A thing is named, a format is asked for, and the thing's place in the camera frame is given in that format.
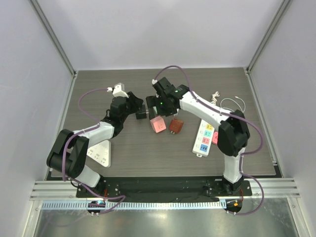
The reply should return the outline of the black cube socket adapter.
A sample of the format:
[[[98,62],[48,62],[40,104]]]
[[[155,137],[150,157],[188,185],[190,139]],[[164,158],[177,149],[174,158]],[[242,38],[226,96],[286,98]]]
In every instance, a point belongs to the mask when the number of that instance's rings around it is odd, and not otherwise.
[[[147,110],[145,104],[143,104],[139,111],[135,113],[136,119],[146,119],[147,118]]]

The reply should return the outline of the pink cube adapter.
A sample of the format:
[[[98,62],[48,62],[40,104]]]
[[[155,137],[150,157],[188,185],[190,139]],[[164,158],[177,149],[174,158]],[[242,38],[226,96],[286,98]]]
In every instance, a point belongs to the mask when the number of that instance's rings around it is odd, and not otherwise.
[[[150,120],[150,124],[155,133],[162,132],[166,130],[165,121],[161,116],[157,116]]]

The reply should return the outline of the brown cube adapter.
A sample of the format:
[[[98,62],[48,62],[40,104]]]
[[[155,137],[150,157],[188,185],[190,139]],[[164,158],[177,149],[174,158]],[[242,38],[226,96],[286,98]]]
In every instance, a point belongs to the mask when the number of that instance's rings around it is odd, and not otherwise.
[[[178,118],[173,118],[168,129],[172,134],[178,134],[181,131],[183,125],[184,122],[182,120]]]

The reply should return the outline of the white power strip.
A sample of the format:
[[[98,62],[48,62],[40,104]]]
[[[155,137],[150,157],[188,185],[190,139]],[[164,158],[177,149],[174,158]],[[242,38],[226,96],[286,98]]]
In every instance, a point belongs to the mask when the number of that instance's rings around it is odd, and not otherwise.
[[[208,156],[214,132],[215,129],[212,125],[204,120],[200,121],[197,136],[192,149],[192,152],[196,154],[197,157],[201,158]]]

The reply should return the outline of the white triangular power socket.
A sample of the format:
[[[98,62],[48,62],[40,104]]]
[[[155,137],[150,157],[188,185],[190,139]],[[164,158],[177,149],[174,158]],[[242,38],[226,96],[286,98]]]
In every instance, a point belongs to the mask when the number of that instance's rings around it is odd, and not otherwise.
[[[105,168],[111,166],[111,142],[105,140],[87,150],[87,156]]]

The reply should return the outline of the pink small plug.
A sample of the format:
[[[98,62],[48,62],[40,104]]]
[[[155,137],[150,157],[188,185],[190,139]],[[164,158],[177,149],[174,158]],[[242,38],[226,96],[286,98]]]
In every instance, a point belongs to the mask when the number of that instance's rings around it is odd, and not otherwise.
[[[212,144],[217,145],[218,144],[218,132],[215,131],[213,133],[213,137],[212,137]]]

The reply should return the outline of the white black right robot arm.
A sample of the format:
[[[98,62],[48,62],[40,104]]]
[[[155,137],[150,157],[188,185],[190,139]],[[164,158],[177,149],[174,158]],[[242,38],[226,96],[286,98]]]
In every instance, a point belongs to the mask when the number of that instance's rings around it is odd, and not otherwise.
[[[224,154],[223,191],[235,195],[240,191],[244,177],[240,171],[240,155],[245,151],[250,132],[244,114],[231,113],[198,96],[189,87],[175,87],[167,78],[153,79],[154,96],[146,97],[148,108],[158,116],[171,116],[179,110],[187,111],[204,120],[218,132],[217,147]]]

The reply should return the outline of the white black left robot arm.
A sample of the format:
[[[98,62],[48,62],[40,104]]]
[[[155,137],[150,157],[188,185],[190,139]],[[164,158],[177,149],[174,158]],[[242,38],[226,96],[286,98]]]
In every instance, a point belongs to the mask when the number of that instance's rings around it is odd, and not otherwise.
[[[143,102],[130,91],[126,97],[114,97],[107,115],[95,126],[79,131],[61,130],[47,157],[47,166],[61,172],[63,179],[69,177],[86,186],[93,197],[100,197],[105,191],[104,177],[85,164],[87,152],[119,135],[127,117],[138,112]]]

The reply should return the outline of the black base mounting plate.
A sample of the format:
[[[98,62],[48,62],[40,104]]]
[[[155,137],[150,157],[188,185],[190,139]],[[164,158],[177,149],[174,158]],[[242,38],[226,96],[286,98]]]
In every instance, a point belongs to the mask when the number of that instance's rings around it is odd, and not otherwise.
[[[104,197],[125,195],[151,195],[197,193],[209,197],[252,195],[250,182],[241,178],[236,184],[229,184],[222,176],[185,177],[101,177],[90,189]]]

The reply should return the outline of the aluminium left frame post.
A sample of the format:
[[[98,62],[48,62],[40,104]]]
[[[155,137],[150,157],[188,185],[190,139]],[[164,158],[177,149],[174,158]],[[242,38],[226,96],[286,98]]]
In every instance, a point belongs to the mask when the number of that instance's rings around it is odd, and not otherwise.
[[[76,70],[73,68],[68,56],[66,55],[65,50],[63,49],[57,35],[55,34],[48,18],[46,17],[42,7],[40,6],[37,0],[29,0],[30,5],[32,6],[35,14],[39,18],[44,30],[48,34],[51,42],[53,43],[54,47],[56,48],[58,54],[60,55],[62,61],[64,62],[65,66],[67,67],[68,71],[72,75],[72,77],[76,76]]]

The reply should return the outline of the aluminium frame post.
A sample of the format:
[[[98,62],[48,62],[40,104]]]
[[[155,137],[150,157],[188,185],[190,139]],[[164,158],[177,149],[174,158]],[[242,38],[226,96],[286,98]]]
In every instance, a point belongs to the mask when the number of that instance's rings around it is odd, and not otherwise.
[[[280,6],[278,7],[271,23],[269,24],[262,40],[259,43],[252,59],[249,62],[249,65],[245,68],[246,74],[250,74],[252,69],[254,68],[256,62],[258,61],[259,57],[263,53],[265,47],[269,43],[270,39],[272,38],[274,32],[276,31],[278,25],[280,24],[282,18],[286,14],[288,8],[292,4],[293,0],[282,0]]]
[[[48,18],[46,17],[42,7],[40,6],[37,0],[29,0],[30,5],[32,6],[35,14],[39,18],[44,30],[48,34],[51,42],[53,43],[54,47],[56,48],[58,54],[60,55],[62,61],[64,62],[65,66],[67,67],[68,71],[72,75],[72,77],[76,76],[76,70],[73,68],[68,56],[66,55],[65,50],[63,49],[57,35],[55,34]]]

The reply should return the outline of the aluminium front frame rail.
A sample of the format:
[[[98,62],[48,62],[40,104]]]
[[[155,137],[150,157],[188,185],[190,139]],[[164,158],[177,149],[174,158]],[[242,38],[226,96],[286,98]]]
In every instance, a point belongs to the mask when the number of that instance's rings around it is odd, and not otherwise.
[[[204,202],[216,198],[296,198],[292,178],[245,179],[236,191],[227,191],[221,179],[198,178],[108,178],[100,196],[125,196],[126,202]]]

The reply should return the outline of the aluminium right frame post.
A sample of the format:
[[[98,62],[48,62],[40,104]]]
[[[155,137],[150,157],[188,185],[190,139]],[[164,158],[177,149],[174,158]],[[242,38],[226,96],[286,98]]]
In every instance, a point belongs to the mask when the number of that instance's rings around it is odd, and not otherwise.
[[[293,0],[282,0],[280,6],[278,7],[271,23],[269,24],[262,40],[259,43],[252,59],[249,62],[249,65],[245,68],[246,74],[250,74],[252,69],[254,68],[256,62],[258,61],[259,57],[263,53],[265,47],[269,43],[270,39],[272,38],[274,32],[276,31],[278,25],[280,24],[282,18],[286,14],[288,8],[292,4]]]

